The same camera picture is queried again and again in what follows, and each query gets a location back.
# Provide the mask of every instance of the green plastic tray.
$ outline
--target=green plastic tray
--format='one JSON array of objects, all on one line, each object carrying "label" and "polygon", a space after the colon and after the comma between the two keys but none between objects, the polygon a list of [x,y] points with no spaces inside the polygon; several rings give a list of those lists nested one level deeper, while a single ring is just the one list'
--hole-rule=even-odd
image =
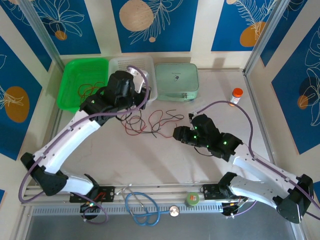
[{"label": "green plastic tray", "polygon": [[108,60],[83,58],[69,62],[63,72],[57,105],[75,113],[86,97],[108,84]]}]

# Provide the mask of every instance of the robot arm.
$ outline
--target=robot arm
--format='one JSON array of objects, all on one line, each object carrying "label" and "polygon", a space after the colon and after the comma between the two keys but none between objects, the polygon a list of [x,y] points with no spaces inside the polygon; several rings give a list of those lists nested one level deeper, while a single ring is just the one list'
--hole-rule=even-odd
[{"label": "robot arm", "polygon": [[[253,153],[252,157],[247,145],[230,133],[219,132],[213,121],[205,114],[196,117],[190,114],[189,118],[192,128],[187,126],[175,128],[173,137],[176,140],[191,146],[207,148],[213,156],[250,172],[260,180],[251,181],[227,172],[217,184],[216,191],[227,198],[243,196],[254,199],[276,209],[281,216],[292,223],[301,222],[311,202],[289,180],[313,197],[313,181],[310,177],[305,174],[297,177],[256,153]],[[287,178],[280,177],[271,169],[281,172]]]},{"label": "robot arm", "polygon": [[134,69],[131,69],[130,73],[116,71],[110,76],[107,86],[101,87],[80,105],[79,111],[54,139],[34,154],[25,153],[21,157],[27,170],[31,168],[35,160],[42,157],[42,160],[31,172],[31,176],[47,196],[59,192],[78,193],[90,199],[97,196],[99,185],[92,177],[87,174],[68,173],[61,169],[61,166],[89,135],[114,117],[95,116],[94,114],[115,113],[129,109],[134,105],[138,106],[143,102],[147,92],[142,87],[143,82],[142,76],[137,74]]}]

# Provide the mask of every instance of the mint green case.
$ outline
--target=mint green case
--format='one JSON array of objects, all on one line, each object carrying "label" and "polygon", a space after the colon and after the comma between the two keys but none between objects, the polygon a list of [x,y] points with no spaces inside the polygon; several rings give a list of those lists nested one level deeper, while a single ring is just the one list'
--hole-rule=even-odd
[{"label": "mint green case", "polygon": [[155,79],[157,100],[184,102],[197,97],[198,69],[192,63],[159,63]]}]

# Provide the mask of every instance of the white table surface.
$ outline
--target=white table surface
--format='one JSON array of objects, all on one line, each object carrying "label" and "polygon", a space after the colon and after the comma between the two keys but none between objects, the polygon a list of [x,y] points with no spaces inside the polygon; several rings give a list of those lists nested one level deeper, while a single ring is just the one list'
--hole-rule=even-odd
[{"label": "white table surface", "polygon": [[[244,94],[239,105],[245,109],[253,122],[253,150],[269,159],[242,72],[200,70],[199,84],[195,103],[156,100],[142,111],[143,119],[147,121],[155,110],[165,112],[176,109],[177,114],[185,116],[177,125],[190,126],[188,112],[195,110],[195,106],[205,107],[214,101],[228,100],[234,88],[242,88]],[[212,118],[221,132],[231,133],[248,143],[249,123],[239,109],[220,103],[203,113]],[[64,111],[59,129],[62,129],[72,117],[72,113]],[[175,127],[175,123],[167,123],[161,128],[161,132],[172,135]],[[209,154],[204,148],[199,150]],[[77,174],[89,174],[100,184],[218,182],[226,172],[234,172],[256,180],[239,167],[222,159],[202,156],[195,152],[192,146],[182,144],[174,138],[167,139],[160,135],[155,138],[152,134],[129,136],[115,118],[89,136],[69,156],[63,168]]]}]

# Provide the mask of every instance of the white plastic basket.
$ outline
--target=white plastic basket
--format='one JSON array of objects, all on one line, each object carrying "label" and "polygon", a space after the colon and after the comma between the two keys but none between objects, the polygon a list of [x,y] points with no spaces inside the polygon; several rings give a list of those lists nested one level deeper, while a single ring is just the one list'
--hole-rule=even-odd
[{"label": "white plastic basket", "polygon": [[154,66],[153,58],[147,55],[121,56],[121,57],[112,58],[109,61],[108,78],[115,71],[127,70],[128,65],[133,65],[149,73],[148,83],[149,83],[149,86],[151,87],[151,95],[148,103],[156,100],[158,97],[158,92],[157,92],[156,74],[155,74],[155,66]]}]

